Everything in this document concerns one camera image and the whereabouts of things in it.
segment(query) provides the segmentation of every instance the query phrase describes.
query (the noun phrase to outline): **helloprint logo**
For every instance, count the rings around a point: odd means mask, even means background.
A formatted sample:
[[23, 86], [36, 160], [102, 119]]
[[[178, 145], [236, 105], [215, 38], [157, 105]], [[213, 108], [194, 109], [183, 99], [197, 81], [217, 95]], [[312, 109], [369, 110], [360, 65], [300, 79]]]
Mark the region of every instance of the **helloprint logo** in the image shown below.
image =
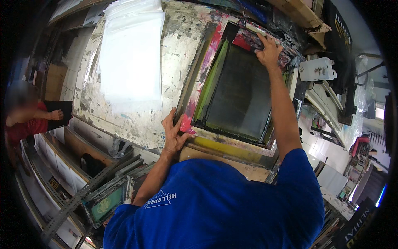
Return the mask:
[[147, 203], [145, 203], [144, 208], [155, 208], [158, 206], [170, 205], [170, 200], [177, 198], [177, 194], [164, 193], [160, 190], [154, 197], [152, 197]]

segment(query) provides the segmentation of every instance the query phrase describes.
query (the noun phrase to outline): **white plastic container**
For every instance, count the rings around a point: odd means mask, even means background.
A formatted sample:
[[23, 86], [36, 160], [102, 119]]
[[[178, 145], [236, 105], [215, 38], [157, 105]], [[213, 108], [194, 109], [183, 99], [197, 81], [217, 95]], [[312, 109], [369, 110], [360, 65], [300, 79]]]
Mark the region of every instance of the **white plastic container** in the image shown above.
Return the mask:
[[299, 73], [301, 81], [333, 80], [337, 73], [332, 69], [334, 61], [327, 58], [304, 61], [300, 63]]

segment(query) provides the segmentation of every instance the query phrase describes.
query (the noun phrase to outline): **blue t-shirt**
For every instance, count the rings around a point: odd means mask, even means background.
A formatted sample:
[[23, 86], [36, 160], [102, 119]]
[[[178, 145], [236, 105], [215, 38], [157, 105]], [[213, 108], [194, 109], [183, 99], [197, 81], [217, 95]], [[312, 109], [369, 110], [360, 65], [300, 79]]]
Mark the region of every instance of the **blue t-shirt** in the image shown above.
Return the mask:
[[226, 163], [176, 163], [144, 206], [119, 206], [110, 248], [309, 248], [324, 221], [318, 181], [302, 149], [290, 151], [276, 185], [249, 181]]

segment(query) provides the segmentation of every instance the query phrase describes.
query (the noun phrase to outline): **paint-splattered table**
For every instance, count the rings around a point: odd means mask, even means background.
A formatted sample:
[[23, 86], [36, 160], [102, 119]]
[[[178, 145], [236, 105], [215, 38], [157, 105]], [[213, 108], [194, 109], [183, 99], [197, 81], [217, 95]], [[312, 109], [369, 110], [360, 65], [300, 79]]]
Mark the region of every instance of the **paint-splattered table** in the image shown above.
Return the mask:
[[73, 98], [74, 116], [157, 154], [164, 145], [161, 121], [178, 104], [207, 24], [218, 23], [220, 18], [216, 10], [193, 3], [163, 1], [162, 8], [166, 13], [161, 40], [163, 111], [112, 113], [100, 93], [101, 76], [97, 74], [105, 18], [98, 22], [87, 44]]

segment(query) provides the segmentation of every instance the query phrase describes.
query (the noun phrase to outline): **man's right hand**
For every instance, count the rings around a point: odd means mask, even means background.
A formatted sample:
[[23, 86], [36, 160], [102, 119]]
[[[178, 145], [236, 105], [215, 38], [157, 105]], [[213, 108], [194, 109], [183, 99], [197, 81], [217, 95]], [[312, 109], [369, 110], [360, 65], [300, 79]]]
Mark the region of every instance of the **man's right hand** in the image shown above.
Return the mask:
[[258, 38], [264, 44], [263, 51], [257, 50], [256, 55], [261, 64], [263, 64], [268, 71], [278, 68], [278, 57], [283, 47], [275, 43], [275, 40], [270, 37], [264, 37], [257, 33]]
[[62, 110], [55, 110], [50, 112], [50, 119], [51, 120], [61, 120], [64, 118], [64, 113]]

